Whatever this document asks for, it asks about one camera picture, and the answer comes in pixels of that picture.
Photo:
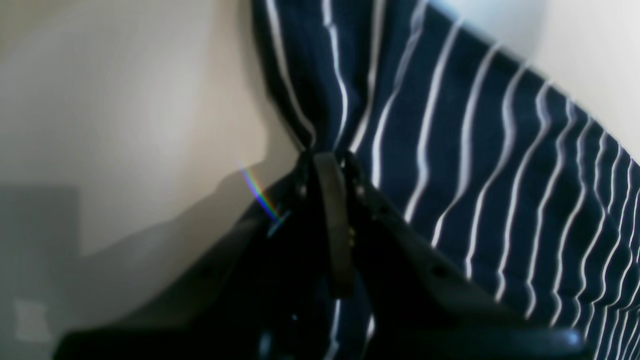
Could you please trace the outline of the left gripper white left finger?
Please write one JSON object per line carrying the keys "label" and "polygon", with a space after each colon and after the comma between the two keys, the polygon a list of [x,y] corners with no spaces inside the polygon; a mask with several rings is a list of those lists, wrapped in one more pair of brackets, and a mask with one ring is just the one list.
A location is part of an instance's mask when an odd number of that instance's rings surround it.
{"label": "left gripper white left finger", "polygon": [[259,196],[235,226],[158,296],[107,325],[76,330],[72,341],[179,341],[197,332],[225,331],[233,319],[259,322],[276,272],[291,256],[291,210],[307,198],[311,156],[302,155],[266,196],[281,200],[276,214]]}

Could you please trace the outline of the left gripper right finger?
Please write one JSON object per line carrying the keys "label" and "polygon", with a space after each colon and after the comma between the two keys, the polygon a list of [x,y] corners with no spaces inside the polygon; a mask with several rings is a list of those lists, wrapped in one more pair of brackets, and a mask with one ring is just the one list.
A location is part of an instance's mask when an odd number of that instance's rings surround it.
{"label": "left gripper right finger", "polygon": [[366,179],[354,154],[342,170],[353,258],[369,294],[371,346],[579,346],[571,328],[525,320],[466,279],[414,232]]}

